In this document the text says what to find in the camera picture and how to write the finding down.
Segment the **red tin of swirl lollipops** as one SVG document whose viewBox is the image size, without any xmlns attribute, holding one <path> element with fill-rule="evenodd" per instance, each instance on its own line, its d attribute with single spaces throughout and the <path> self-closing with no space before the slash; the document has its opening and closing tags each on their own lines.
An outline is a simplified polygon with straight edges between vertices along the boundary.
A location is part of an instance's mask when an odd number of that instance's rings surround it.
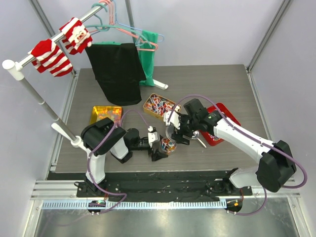
<svg viewBox="0 0 316 237">
<path fill-rule="evenodd" d="M 219 108 L 219 110 L 224 113 L 228 118 L 230 118 L 234 123 L 241 126 L 240 122 L 233 116 L 233 114 L 226 108 L 226 106 L 222 103 L 216 103 L 216 106 Z M 209 134 L 208 132 L 199 131 L 203 138 L 206 140 L 206 142 L 210 146 L 216 146 L 220 143 L 222 143 L 224 140 L 221 138 L 218 138 L 216 136 L 213 136 Z"/>
</svg>

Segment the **gold tin of ball lollipops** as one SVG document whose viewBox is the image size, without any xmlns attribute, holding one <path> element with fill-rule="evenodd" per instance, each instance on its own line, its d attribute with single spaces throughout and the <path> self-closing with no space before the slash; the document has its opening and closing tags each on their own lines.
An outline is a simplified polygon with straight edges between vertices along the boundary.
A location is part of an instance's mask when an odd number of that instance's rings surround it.
<svg viewBox="0 0 316 237">
<path fill-rule="evenodd" d="M 163 96 L 152 93 L 145 101 L 143 110 L 145 113 L 163 121 L 164 114 L 171 111 L 175 104 L 175 102 Z"/>
</svg>

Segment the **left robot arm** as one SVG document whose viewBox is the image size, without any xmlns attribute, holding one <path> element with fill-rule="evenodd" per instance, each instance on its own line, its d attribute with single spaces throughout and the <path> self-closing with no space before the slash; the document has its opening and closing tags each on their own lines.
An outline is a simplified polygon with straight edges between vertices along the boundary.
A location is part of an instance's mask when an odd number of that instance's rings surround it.
<svg viewBox="0 0 316 237">
<path fill-rule="evenodd" d="M 94 197 L 100 197 L 105 191 L 105 157 L 109 152 L 120 163 L 126 163 L 133 156 L 133 151 L 147 151 L 152 161 L 168 155 L 162 151 L 159 135 L 153 126 L 147 127 L 148 135 L 141 138 L 136 128 L 128 130 L 109 118 L 104 118 L 87 126 L 81 132 L 83 146 L 87 149 L 86 177 L 90 182 L 88 191 Z"/>
</svg>

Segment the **clear plastic jar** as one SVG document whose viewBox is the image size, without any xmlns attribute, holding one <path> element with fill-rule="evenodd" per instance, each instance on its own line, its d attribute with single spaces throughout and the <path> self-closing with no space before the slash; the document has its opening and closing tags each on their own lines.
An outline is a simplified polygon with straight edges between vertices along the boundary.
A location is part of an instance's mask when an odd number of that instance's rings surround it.
<svg viewBox="0 0 316 237">
<path fill-rule="evenodd" d="M 160 147 L 163 153 L 166 155 L 171 155 L 173 152 L 175 152 L 177 143 L 167 137 L 163 137 L 160 141 Z"/>
</svg>

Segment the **metal scoop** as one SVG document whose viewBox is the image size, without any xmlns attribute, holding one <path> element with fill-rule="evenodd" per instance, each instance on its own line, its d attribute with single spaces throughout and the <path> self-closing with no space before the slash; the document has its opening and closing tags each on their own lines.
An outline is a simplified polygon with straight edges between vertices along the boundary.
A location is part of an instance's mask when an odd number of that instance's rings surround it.
<svg viewBox="0 0 316 237">
<path fill-rule="evenodd" d="M 197 140 L 204 148 L 207 148 L 207 146 L 206 146 L 206 145 L 202 142 L 202 140 L 199 138 L 199 135 L 200 135 L 199 131 L 194 131 L 191 138 L 192 138 L 193 140 Z"/>
</svg>

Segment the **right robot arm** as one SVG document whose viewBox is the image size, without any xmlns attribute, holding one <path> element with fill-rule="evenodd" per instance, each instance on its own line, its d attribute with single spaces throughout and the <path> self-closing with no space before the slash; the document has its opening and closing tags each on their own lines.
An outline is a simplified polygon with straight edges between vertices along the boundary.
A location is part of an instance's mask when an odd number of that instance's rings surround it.
<svg viewBox="0 0 316 237">
<path fill-rule="evenodd" d="M 233 122 L 218 107 L 209 112 L 199 99 L 188 101 L 184 108 L 185 114 L 174 111 L 163 117 L 166 126 L 173 127 L 172 140 L 188 145 L 188 138 L 194 132 L 206 132 L 234 145 L 258 164 L 254 168 L 233 169 L 223 182 L 225 193 L 234 195 L 243 187 L 255 185 L 276 193 L 296 172 L 296 165 L 291 161 L 291 149 L 286 142 L 261 138 Z"/>
</svg>

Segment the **white jar lid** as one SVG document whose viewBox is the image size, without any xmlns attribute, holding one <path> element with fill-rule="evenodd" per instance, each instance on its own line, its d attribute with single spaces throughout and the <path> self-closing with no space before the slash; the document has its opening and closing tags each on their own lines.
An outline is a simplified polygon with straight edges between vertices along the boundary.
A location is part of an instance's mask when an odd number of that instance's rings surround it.
<svg viewBox="0 0 316 237">
<path fill-rule="evenodd" d="M 174 132 L 174 127 L 172 125 L 166 127 L 165 133 L 166 133 L 166 137 L 169 140 L 173 139 L 172 138 L 173 132 Z"/>
</svg>

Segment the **gold tin of gummy candies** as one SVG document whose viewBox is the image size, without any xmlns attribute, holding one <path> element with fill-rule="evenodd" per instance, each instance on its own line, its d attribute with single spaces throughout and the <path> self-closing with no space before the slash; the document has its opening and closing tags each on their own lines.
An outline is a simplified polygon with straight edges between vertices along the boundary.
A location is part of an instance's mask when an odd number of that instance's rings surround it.
<svg viewBox="0 0 316 237">
<path fill-rule="evenodd" d="M 120 106 L 94 106 L 92 108 L 89 124 L 93 124 L 105 118 L 109 118 L 113 122 L 119 123 L 122 115 L 123 108 Z"/>
</svg>

